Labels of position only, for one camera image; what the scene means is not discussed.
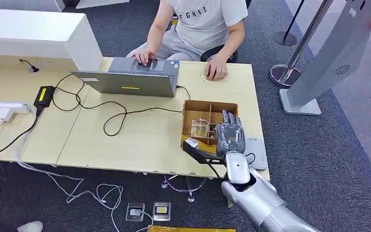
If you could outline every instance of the person's arm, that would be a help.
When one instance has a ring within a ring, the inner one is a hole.
[[[244,23],[241,20],[237,24],[227,27],[228,37],[224,47],[215,55],[215,57],[207,64],[205,75],[210,81],[221,80],[227,76],[227,60],[238,49],[244,40],[245,29]]]
[[[160,0],[156,18],[148,32],[147,48],[143,51],[136,51],[135,56],[139,63],[146,66],[149,58],[155,58],[173,14],[173,7],[166,0]]]

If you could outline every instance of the light wood tabletop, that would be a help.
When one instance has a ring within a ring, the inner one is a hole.
[[[112,60],[104,58],[100,70],[107,71]],[[19,62],[19,57],[0,56],[0,101],[21,101],[32,106],[40,86],[55,86],[69,70],[76,69],[73,62],[67,59],[33,58],[30,61],[41,70],[31,73],[26,64]],[[204,67],[205,63],[201,62],[181,62],[178,85],[188,89],[192,100],[238,104],[246,136],[263,140],[251,65],[229,64],[228,77],[219,82],[203,81]],[[60,87],[77,92],[81,85],[78,78],[71,76]],[[182,111],[184,101],[188,99],[183,89],[178,89],[176,97],[171,99],[100,94],[89,86],[84,87],[80,97],[88,107],[116,101],[128,111],[151,107]],[[76,105],[74,96],[60,91],[56,91],[54,98],[63,108]],[[73,167],[215,177],[207,165],[197,163],[180,148],[181,113],[151,110],[127,115],[123,129],[117,136],[105,135],[104,122],[122,112],[123,108],[115,104],[92,110],[78,107],[67,113],[51,105],[45,109],[29,136],[21,160]],[[118,117],[107,124],[107,132],[116,132],[121,120],[122,117]],[[0,149],[32,123],[32,114],[13,115],[0,128]],[[11,149],[2,152],[0,160],[14,161]],[[224,167],[215,168],[220,174],[225,172]],[[268,170],[260,173],[266,179],[270,178]]]
[[[36,73],[29,71],[28,64],[20,62],[21,57],[0,56],[0,101],[25,102],[33,106],[41,86],[55,86],[69,70],[76,69],[69,59],[24,58],[40,67]],[[70,78],[62,83],[68,91],[77,92],[81,86],[77,78]],[[82,91],[86,97],[88,89]],[[73,108],[75,97],[57,91],[55,99],[60,107]],[[30,163],[56,164],[56,161],[69,136],[79,111],[69,113],[58,110],[53,105],[42,113],[38,124],[28,137],[21,154],[21,160]],[[33,123],[34,116],[13,114],[12,118],[0,126],[0,149],[9,144],[17,135],[27,130]],[[15,161],[12,150],[0,153],[0,160]]]
[[[106,71],[111,59],[103,64]],[[205,63],[181,61],[178,85],[188,89],[192,100],[231,102],[238,104],[239,116],[247,137],[263,140],[257,95],[251,65],[229,64],[228,77],[219,82],[203,81]],[[182,111],[188,99],[183,89],[175,98],[100,94],[90,88],[84,105],[116,101],[128,111],[161,107]],[[127,115],[122,131],[114,137],[103,132],[104,122],[122,113],[123,108],[108,104],[97,109],[82,109],[67,143],[57,161],[58,165],[99,169],[137,171],[145,173],[180,174],[215,177],[205,164],[197,163],[180,148],[183,116],[162,110]],[[107,124],[108,133],[116,132],[122,116]],[[220,174],[225,168],[215,167]],[[268,170],[261,172],[269,179]]]

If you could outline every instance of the black chair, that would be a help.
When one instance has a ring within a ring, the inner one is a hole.
[[[245,2],[247,3],[247,9],[249,8],[249,5],[251,4],[251,0],[245,0]],[[222,48],[224,47],[224,44],[223,45],[220,45],[218,47],[215,47],[215,48],[211,48],[210,50],[204,52],[202,55],[201,55],[201,61],[202,62],[207,62],[207,60],[212,57],[213,55],[217,54]],[[238,60],[238,50],[236,50],[234,52],[234,54],[232,54],[232,56],[227,60],[227,63],[236,63]]]

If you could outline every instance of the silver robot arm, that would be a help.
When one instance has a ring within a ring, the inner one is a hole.
[[[189,138],[183,150],[203,164],[227,167],[226,181],[221,185],[224,195],[239,207],[256,229],[265,232],[318,232],[286,208],[276,189],[257,171],[250,170],[243,152],[245,136],[237,116],[223,110],[223,123],[215,127],[215,155],[198,150],[198,143]]]
[[[265,232],[319,232],[290,211],[275,187],[256,170],[249,170],[251,179],[245,185],[233,184],[247,179],[248,164],[245,156],[239,154],[239,157],[236,152],[226,154],[227,176],[232,178],[224,181],[221,189],[227,199],[242,210],[256,229],[262,228]]]

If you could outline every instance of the stanchion base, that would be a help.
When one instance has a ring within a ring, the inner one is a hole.
[[[284,40],[285,33],[286,31],[276,32],[272,38],[274,39],[275,42],[279,43],[280,45],[284,45],[284,46],[292,46],[297,43],[297,38],[295,37],[295,35],[291,33],[288,33],[288,35],[286,36]]]
[[[282,108],[284,112],[289,115],[321,115],[321,109],[319,108],[318,102],[316,99],[308,102],[301,108],[292,108],[289,104],[288,96],[286,92],[288,89],[279,90],[279,98],[281,99]]]
[[[275,84],[284,88],[291,88],[291,86],[295,84],[298,78],[300,78],[301,73],[298,69],[294,68],[289,78],[285,82],[280,83],[279,79],[287,68],[288,66],[286,64],[274,65],[270,70],[269,77]]]

